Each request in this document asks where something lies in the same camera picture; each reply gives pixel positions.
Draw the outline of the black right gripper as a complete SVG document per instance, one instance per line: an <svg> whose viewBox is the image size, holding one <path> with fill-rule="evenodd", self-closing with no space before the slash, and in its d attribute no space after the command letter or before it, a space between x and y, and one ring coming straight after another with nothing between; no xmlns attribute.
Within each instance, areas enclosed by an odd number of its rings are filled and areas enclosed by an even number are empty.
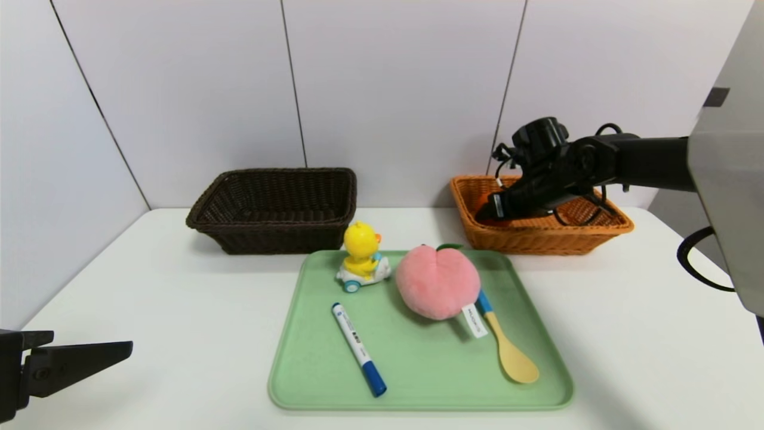
<svg viewBox="0 0 764 430"><path fill-rule="evenodd" d="M474 215L475 221L494 223L497 220L545 217L549 213L545 197L549 180L548 174L523 175L508 186L507 182L496 174L495 182L500 186L500 190L492 193L488 201L480 205Z"/></svg>

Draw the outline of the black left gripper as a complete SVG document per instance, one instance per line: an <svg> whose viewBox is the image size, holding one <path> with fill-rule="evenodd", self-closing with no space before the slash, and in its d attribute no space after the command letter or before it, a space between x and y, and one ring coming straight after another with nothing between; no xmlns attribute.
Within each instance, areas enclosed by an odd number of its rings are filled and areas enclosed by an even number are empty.
<svg viewBox="0 0 764 430"><path fill-rule="evenodd" d="M2 423L25 409L29 397L50 397L123 362L133 351L132 341L42 348L53 340L54 330L1 330Z"/></svg>

